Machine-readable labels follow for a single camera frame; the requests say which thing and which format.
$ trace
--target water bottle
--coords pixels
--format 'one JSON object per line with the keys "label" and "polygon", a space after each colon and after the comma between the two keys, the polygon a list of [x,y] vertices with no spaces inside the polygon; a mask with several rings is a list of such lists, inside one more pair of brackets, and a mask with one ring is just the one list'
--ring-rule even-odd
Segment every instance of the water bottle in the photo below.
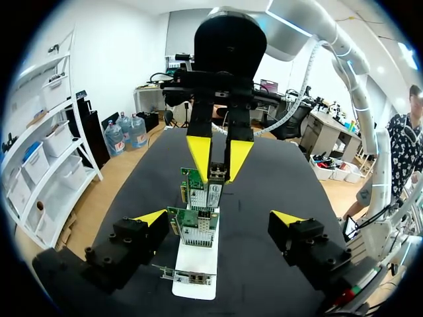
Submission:
{"label": "water bottle", "polygon": [[120,117],[116,120],[116,124],[122,128],[122,133],[124,134],[124,141],[129,143],[130,140],[130,127],[131,120],[128,117],[125,117],[125,112],[120,113]]}
{"label": "water bottle", "polygon": [[147,142],[147,132],[143,118],[132,114],[130,139],[133,148],[143,147]]}
{"label": "water bottle", "polygon": [[104,131],[106,144],[109,149],[110,155],[115,157],[122,154],[125,149],[124,134],[119,125],[114,125],[112,120],[108,121],[108,127]]}

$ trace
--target wooden floor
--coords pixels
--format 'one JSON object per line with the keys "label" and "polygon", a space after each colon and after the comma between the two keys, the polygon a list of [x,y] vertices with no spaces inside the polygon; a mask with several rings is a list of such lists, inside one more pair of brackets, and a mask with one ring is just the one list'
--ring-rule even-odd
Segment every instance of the wooden floor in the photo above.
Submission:
{"label": "wooden floor", "polygon": [[[164,123],[160,123],[159,126],[148,133],[150,136],[149,146],[160,136],[163,128]],[[265,133],[262,137],[274,139],[274,136],[270,133]],[[114,197],[149,146],[125,151],[118,157],[110,159],[101,170],[104,180],[101,182],[98,180],[92,182],[76,204],[74,212],[77,214],[77,221],[72,227],[72,233],[67,242],[67,247],[80,258],[84,258],[84,248],[93,243]],[[343,216],[349,206],[355,202],[356,193],[361,188],[363,182],[350,184],[334,180],[321,181],[337,217]],[[41,251],[19,229],[17,229],[16,233],[16,242],[27,263],[30,263],[31,259]],[[382,285],[369,299],[368,302],[370,305],[377,304],[389,296],[393,287],[392,284]]]}

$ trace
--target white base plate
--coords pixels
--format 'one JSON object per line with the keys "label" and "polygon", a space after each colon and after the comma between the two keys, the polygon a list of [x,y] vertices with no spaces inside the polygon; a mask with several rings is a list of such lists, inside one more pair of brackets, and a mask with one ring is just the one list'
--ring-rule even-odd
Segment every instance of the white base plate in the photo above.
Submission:
{"label": "white base plate", "polygon": [[178,257],[175,269],[179,271],[213,274],[210,285],[185,284],[173,281],[172,293],[175,296],[189,299],[213,300],[216,297],[217,279],[217,249],[219,247],[219,223],[217,221],[214,234],[213,246],[203,248],[199,246],[187,246],[179,241]]}

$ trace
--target floral shirt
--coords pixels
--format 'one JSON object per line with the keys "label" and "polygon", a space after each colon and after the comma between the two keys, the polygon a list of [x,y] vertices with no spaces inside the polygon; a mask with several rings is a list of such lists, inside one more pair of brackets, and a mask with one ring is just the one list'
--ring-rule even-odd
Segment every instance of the floral shirt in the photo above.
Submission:
{"label": "floral shirt", "polygon": [[414,129],[417,142],[413,143],[404,132],[404,125],[411,126],[409,114],[396,114],[388,123],[391,137],[392,194],[399,197],[414,170],[423,169],[422,127]]}

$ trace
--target black table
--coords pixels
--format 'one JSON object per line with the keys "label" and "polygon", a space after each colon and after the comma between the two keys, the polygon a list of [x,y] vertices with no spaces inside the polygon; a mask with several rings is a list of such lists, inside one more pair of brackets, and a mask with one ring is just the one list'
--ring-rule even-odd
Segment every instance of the black table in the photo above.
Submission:
{"label": "black table", "polygon": [[[165,131],[146,152],[114,199],[95,244],[112,232],[119,218],[138,217],[167,206],[184,207],[180,167],[194,168],[186,130]],[[213,137],[213,160],[223,159],[225,137]],[[130,305],[134,316],[313,316],[324,296],[297,267],[289,267],[268,236],[275,209],[314,217],[330,238],[344,246],[342,233],[323,187],[300,150],[287,142],[256,138],[235,182],[221,198],[217,293],[215,300],[172,294],[161,271],[141,266],[113,297]],[[174,267],[179,237],[172,231],[153,263]]]}

